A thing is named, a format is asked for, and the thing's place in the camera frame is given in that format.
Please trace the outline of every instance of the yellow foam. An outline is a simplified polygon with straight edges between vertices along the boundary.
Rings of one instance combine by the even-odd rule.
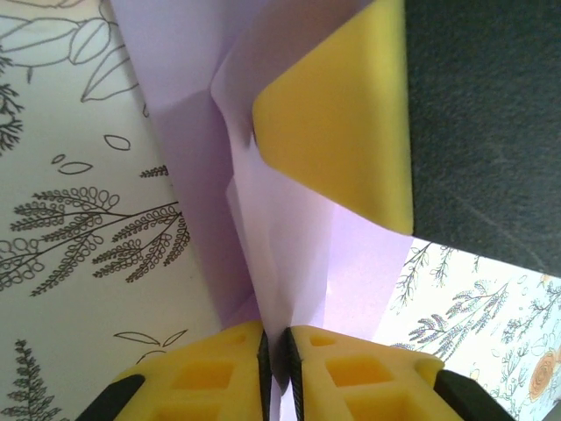
[[[273,168],[359,215],[413,232],[403,0],[375,0],[253,105]]]
[[[302,360],[306,421],[461,421],[432,389],[444,367],[432,355],[311,326],[290,330]]]
[[[261,420],[263,328],[239,325],[122,373],[146,380],[116,421]]]

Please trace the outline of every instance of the orange circular drawing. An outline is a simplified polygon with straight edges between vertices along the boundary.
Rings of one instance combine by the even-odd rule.
[[[538,397],[550,384],[551,377],[553,376],[553,369],[556,364],[556,355],[550,350],[540,358],[537,362],[532,379],[529,382],[529,398],[532,402],[537,400]]]

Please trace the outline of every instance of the yellow foam block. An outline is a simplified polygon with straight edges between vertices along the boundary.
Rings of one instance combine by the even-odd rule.
[[[432,389],[444,367],[432,355],[310,326],[290,331],[306,421],[461,421]],[[293,377],[295,396],[298,383]]]
[[[413,232],[403,0],[375,0],[253,105],[262,158],[396,232]]]
[[[261,420],[259,322],[140,363],[117,380],[146,380],[116,421]]]

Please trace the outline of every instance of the yellow foam clamp pad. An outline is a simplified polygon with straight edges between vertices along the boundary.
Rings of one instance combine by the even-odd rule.
[[[403,0],[375,0],[267,86],[253,123],[268,165],[412,234]]]
[[[261,323],[246,323],[122,373],[116,381],[131,375],[146,380],[116,421],[263,419],[262,335]]]
[[[432,355],[310,326],[292,327],[288,336],[298,419],[462,419],[433,390],[444,364]],[[298,409],[302,398],[303,408]]]

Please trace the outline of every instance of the dark gray surface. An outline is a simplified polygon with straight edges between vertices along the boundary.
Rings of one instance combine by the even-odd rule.
[[[561,0],[408,0],[415,236],[561,275]]]

